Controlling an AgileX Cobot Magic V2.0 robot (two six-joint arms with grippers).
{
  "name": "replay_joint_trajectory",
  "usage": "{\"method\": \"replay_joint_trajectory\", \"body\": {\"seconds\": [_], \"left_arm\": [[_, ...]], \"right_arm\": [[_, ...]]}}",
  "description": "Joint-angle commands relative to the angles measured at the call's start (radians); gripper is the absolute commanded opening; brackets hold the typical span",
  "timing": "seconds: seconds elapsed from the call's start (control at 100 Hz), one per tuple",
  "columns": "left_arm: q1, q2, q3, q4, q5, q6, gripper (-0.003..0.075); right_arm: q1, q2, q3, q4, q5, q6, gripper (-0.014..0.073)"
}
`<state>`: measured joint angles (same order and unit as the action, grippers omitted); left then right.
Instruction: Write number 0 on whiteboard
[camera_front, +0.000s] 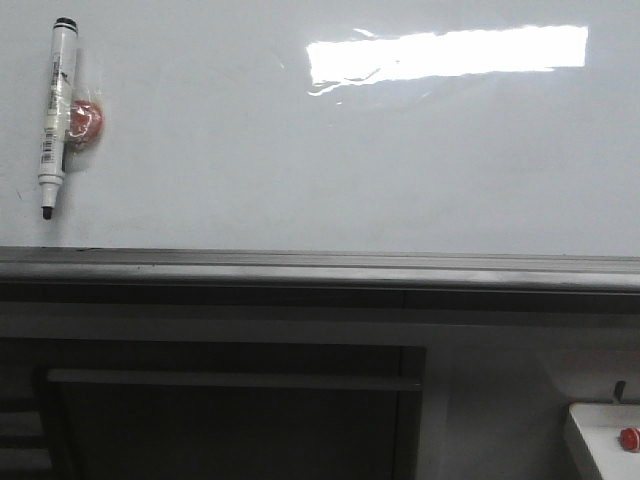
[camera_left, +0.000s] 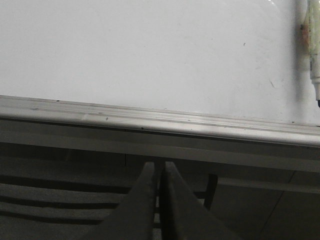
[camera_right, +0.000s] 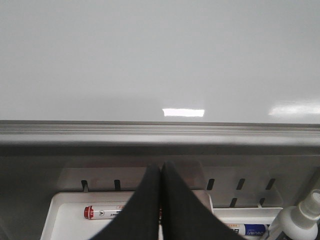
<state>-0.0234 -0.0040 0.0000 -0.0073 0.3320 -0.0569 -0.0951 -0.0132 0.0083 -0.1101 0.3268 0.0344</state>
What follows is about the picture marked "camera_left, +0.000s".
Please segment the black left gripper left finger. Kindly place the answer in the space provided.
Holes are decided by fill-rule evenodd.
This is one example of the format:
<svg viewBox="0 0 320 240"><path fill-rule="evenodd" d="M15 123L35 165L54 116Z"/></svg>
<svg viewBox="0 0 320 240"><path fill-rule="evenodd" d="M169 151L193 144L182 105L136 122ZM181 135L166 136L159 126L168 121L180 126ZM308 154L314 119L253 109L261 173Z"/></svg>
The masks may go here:
<svg viewBox="0 0 320 240"><path fill-rule="evenodd" d="M141 174L120 205L82 240L151 240L156 204L155 164L144 164Z"/></svg>

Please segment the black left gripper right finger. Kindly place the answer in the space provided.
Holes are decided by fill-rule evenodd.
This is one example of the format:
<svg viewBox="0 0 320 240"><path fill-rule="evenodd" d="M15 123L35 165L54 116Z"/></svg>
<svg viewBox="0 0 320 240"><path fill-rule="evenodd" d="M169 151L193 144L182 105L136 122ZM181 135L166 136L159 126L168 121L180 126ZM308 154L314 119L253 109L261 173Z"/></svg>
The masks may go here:
<svg viewBox="0 0 320 240"><path fill-rule="evenodd" d="M163 240L240 240L210 209L218 177L208 176L204 203L189 188L173 162L166 162L159 186L159 217Z"/></svg>

